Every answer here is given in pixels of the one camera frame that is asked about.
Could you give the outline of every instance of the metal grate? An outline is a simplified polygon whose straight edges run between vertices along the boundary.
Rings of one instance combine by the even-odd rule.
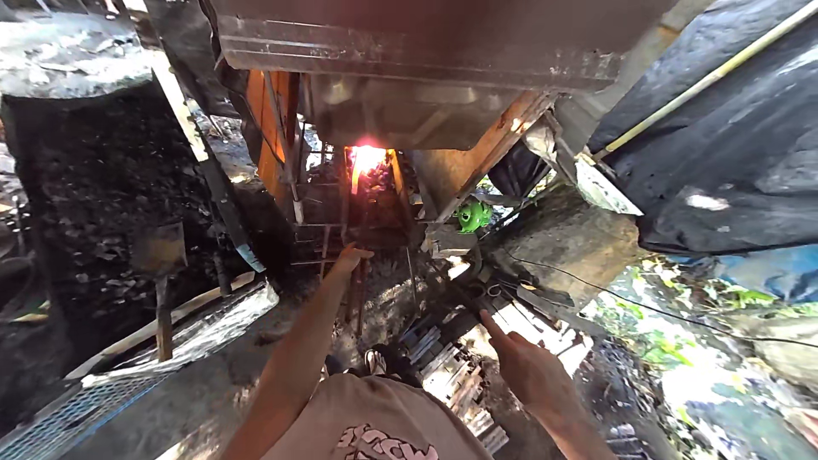
[[[0,445],[2,460],[48,460],[79,444],[170,373],[125,377],[82,388]]]

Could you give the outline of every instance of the green pump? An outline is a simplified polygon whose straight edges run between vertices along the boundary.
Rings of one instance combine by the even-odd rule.
[[[457,220],[463,227],[460,233],[474,233],[474,230],[487,226],[491,218],[492,207],[482,201],[464,203],[457,210]]]

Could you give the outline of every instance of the flame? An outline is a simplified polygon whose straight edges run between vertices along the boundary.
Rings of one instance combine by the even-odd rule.
[[[386,160],[386,149],[361,146],[352,147],[352,155],[350,160],[353,164],[353,195],[357,195],[358,178],[361,174],[368,173],[377,168],[380,163]]]

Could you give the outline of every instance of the pointing finger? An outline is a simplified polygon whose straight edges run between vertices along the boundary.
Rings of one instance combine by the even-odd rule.
[[[483,325],[486,327],[488,331],[488,335],[492,337],[492,346],[496,349],[497,346],[507,347],[509,345],[513,345],[511,339],[497,326],[497,323],[494,322],[492,319],[492,315],[488,313],[487,310],[480,310],[480,319],[483,321]]]

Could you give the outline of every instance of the cable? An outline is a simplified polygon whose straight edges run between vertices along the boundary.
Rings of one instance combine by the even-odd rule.
[[[551,266],[549,264],[541,264],[539,262],[532,262],[531,260],[520,259],[518,257],[514,257],[513,255],[511,255],[511,253],[506,248],[502,248],[502,249],[506,252],[506,254],[509,255],[509,257],[511,257],[514,260],[517,260],[518,262],[523,262],[525,264],[539,265],[541,267],[551,268],[552,270],[556,270],[556,271],[558,271],[560,273],[564,273],[564,274],[566,274],[566,275],[568,275],[568,276],[570,276],[570,277],[572,277],[572,278],[574,278],[574,279],[576,279],[576,280],[578,280],[580,282],[583,282],[583,283],[587,284],[588,286],[595,287],[596,289],[599,289],[600,291],[605,291],[605,292],[609,293],[610,295],[613,295],[613,296],[618,297],[618,298],[620,298],[622,300],[625,300],[626,302],[630,302],[630,303],[632,303],[634,305],[639,305],[643,309],[648,309],[650,311],[653,311],[653,312],[656,312],[656,313],[659,313],[659,314],[663,314],[663,315],[669,316],[671,318],[680,319],[681,321],[686,321],[686,322],[689,322],[691,324],[697,324],[699,326],[703,326],[703,327],[706,327],[708,329],[713,329],[714,331],[718,331],[718,332],[720,332],[720,333],[722,333],[722,334],[724,334],[726,336],[733,337],[734,339],[750,340],[750,341],[756,341],[756,342],[782,342],[782,343],[785,343],[785,344],[804,345],[804,346],[809,346],[809,347],[812,347],[812,348],[818,348],[818,345],[808,344],[806,342],[800,342],[798,340],[776,339],[776,338],[773,338],[773,337],[737,336],[736,334],[733,334],[732,332],[725,331],[724,329],[721,329],[719,327],[710,326],[709,324],[707,324],[705,322],[696,321],[694,319],[688,319],[688,318],[685,318],[683,316],[680,316],[680,315],[677,315],[677,314],[674,314],[674,313],[669,313],[669,312],[663,311],[661,309],[656,309],[654,307],[649,307],[648,305],[645,305],[645,304],[640,304],[639,302],[635,302],[635,301],[630,300],[630,299],[628,299],[626,297],[622,297],[621,295],[617,294],[616,292],[611,291],[610,289],[606,289],[606,288],[604,288],[602,286],[597,286],[596,284],[594,284],[592,282],[587,282],[584,279],[578,277],[577,275],[575,275],[573,273],[566,272],[562,268],[553,267],[553,266]]]

